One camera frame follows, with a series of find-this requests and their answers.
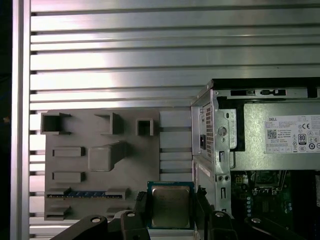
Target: slotted metal wall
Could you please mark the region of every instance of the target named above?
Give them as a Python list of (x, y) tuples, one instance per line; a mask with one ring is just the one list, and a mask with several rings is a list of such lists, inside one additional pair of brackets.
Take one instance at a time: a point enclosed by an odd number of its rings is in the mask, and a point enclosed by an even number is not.
[(43, 219), (40, 113), (162, 108), (161, 180), (190, 181), (191, 99), (212, 78), (318, 77), (319, 4), (14, 0), (11, 239), (75, 222)]

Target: sticker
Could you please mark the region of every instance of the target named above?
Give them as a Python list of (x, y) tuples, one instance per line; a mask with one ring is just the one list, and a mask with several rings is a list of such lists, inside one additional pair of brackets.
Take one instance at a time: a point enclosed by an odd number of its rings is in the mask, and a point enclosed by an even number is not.
[(210, 172), (204, 166), (199, 164), (199, 168), (210, 178)]
[(265, 153), (320, 153), (320, 115), (270, 116), (265, 121)]

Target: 80 plus logo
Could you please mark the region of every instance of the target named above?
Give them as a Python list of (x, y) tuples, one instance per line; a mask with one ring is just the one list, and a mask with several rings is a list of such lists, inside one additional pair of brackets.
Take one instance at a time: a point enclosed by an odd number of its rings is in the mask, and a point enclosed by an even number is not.
[(298, 134), (298, 142), (299, 142), (299, 145), (307, 145), (307, 135)]

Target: qr code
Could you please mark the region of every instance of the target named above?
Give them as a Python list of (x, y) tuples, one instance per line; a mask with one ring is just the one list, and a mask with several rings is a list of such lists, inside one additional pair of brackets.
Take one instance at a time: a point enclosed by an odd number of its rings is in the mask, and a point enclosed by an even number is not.
[(268, 139), (276, 139), (277, 138), (277, 130), (268, 130)]

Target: dark background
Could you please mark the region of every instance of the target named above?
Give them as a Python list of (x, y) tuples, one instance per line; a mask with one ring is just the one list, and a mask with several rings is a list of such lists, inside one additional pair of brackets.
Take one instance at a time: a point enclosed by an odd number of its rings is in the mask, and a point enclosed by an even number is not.
[(12, 0), (0, 0), (0, 239), (9, 239), (12, 88)]

